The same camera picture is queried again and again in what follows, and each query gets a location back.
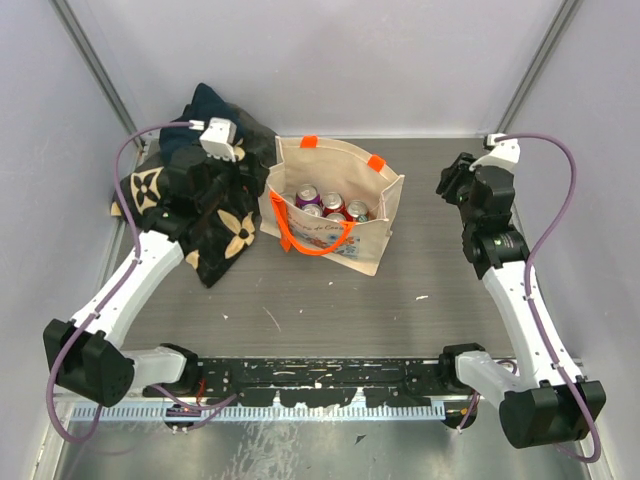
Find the white scratch mark on floor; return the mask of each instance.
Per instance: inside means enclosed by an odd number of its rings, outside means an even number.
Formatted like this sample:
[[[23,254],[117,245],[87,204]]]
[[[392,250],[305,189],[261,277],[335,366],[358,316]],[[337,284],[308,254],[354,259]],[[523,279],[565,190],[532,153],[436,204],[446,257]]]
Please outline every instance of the white scratch mark on floor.
[[[271,315],[271,312],[269,310],[267,310],[266,308],[262,307],[262,309],[265,312],[267,312],[267,315],[269,315],[271,317],[271,320],[273,320],[273,323],[275,323],[276,327],[278,327],[278,331],[281,332],[282,329],[280,328],[280,325],[278,324],[278,321],[276,320],[276,318],[273,315]]]

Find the white wall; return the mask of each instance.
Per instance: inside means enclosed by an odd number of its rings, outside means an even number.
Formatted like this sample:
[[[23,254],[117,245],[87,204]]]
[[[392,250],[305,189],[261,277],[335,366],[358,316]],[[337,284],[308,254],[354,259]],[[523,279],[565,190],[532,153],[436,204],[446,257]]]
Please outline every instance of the white wall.
[[[497,125],[560,0],[71,0],[138,126],[204,81],[281,134]]]
[[[577,158],[575,201],[538,272],[567,347],[607,392],[600,425],[616,479],[640,471],[639,23],[637,1],[584,2],[511,129],[553,133]],[[564,198],[566,161],[524,141],[516,180],[532,242]]]
[[[46,425],[42,331],[95,292],[124,130],[48,2],[5,2],[0,65],[0,476],[20,480]]]

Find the floor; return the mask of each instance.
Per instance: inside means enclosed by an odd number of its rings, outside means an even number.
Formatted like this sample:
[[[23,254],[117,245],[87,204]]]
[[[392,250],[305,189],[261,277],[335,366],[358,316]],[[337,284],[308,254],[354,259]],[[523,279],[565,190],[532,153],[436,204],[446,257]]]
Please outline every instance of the floor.
[[[125,348],[171,342],[215,356],[422,356],[478,342],[513,355],[502,320],[461,251],[457,210],[435,194],[442,168],[477,139],[353,143],[406,175],[393,237],[375,277],[256,242],[211,289],[186,263],[133,324]],[[121,254],[129,250],[128,236]]]
[[[86,423],[73,425],[86,431]],[[128,452],[114,455],[117,452]],[[515,450],[481,402],[462,435],[439,421],[214,422],[171,435],[158,423],[104,423],[67,444],[55,480],[581,480],[552,446]]]

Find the gray wood surface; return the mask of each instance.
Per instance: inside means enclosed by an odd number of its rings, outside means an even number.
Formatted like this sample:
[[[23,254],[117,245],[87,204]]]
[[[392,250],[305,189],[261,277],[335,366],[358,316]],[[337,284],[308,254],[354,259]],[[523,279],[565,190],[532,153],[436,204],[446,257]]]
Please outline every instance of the gray wood surface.
[[[171,342],[210,356],[435,357],[444,345],[475,341],[492,355],[512,355],[500,315],[462,254],[458,212],[435,194],[440,170],[461,151],[479,153],[480,142],[353,143],[406,175],[375,277],[285,254],[276,238],[258,233],[211,289],[186,263],[175,269],[134,322],[125,348]],[[130,246],[125,237],[121,254]]]

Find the orange strap patch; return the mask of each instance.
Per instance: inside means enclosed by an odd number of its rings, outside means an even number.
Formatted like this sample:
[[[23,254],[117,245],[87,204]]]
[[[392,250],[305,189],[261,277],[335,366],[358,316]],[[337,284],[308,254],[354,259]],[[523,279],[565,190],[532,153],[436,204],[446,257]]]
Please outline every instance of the orange strap patch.
[[[306,137],[302,137],[302,140],[300,141],[300,148],[316,148],[317,146],[317,135],[307,135]]]
[[[386,164],[387,162],[385,161],[385,159],[378,155],[371,155],[371,158],[367,163],[367,165],[369,165],[378,173],[380,173],[380,170],[382,170]]]

